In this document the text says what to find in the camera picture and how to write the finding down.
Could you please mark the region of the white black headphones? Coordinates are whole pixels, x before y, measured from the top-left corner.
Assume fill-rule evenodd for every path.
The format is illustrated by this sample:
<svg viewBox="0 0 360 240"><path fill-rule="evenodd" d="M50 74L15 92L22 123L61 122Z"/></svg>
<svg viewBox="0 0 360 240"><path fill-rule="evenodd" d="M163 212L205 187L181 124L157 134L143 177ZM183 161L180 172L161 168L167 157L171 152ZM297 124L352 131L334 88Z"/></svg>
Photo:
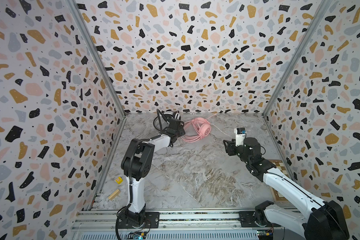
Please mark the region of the white black headphones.
<svg viewBox="0 0 360 240"><path fill-rule="evenodd" d="M167 125L170 124L171 119L181 120L181 116L179 111L171 112L171 111L160 111L157 109L157 116L153 121L154 128L162 133L164 131L163 122L166 122Z"/></svg>

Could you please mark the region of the pink headphones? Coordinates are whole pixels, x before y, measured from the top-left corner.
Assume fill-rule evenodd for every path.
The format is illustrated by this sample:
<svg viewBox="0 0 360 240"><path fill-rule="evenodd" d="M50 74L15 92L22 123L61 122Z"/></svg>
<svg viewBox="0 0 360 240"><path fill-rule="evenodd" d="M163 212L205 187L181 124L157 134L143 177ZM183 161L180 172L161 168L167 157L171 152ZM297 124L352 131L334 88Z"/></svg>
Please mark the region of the pink headphones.
<svg viewBox="0 0 360 240"><path fill-rule="evenodd" d="M193 127L193 129L196 131L196 135L183 135L181 136L181 139L186 143L195 143L206 138L212 131L212 124L209 122L209 119L216 115L217 114L214 114L206 119L197 117L192 120L186 121L184 123L184 130L186 130L188 127Z"/></svg>

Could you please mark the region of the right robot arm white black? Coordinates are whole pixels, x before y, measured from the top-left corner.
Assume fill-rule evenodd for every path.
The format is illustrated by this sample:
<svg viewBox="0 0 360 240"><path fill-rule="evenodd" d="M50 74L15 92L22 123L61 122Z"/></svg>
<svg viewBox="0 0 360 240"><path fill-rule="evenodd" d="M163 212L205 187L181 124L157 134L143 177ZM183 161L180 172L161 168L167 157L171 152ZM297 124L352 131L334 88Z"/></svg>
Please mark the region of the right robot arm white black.
<svg viewBox="0 0 360 240"><path fill-rule="evenodd" d="M223 144L226 153L239 157L252 176L282 194L298 209L295 213L265 201L255 207L254 219L258 226L280 225L306 240L350 238L340 205L335 201L324 201L287 177L275 164L263 157L262 146L257 139L224 140Z"/></svg>

